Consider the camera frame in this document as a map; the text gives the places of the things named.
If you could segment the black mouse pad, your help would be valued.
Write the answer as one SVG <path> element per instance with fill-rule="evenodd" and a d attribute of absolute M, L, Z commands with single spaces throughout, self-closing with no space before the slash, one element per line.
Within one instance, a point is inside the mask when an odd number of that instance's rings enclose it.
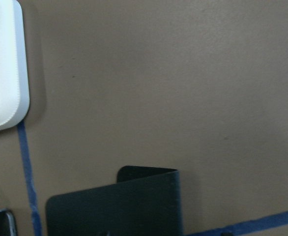
<path fill-rule="evenodd" d="M 46 222 L 50 236 L 181 236 L 179 172 L 124 166 L 115 184 L 52 196 Z"/>

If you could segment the white desk lamp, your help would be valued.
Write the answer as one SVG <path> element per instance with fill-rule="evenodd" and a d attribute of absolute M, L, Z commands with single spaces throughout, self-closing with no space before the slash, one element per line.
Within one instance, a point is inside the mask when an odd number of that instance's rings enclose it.
<path fill-rule="evenodd" d="M 16 0 L 0 0 L 0 131 L 22 121 L 29 104 L 22 8 Z"/>

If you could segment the grey laptop computer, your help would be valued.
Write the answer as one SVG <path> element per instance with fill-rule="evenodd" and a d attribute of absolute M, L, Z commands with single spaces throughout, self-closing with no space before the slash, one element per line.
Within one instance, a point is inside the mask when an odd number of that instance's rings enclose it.
<path fill-rule="evenodd" d="M 17 227 L 13 212 L 9 209 L 0 209 L 0 236 L 17 236 Z"/>

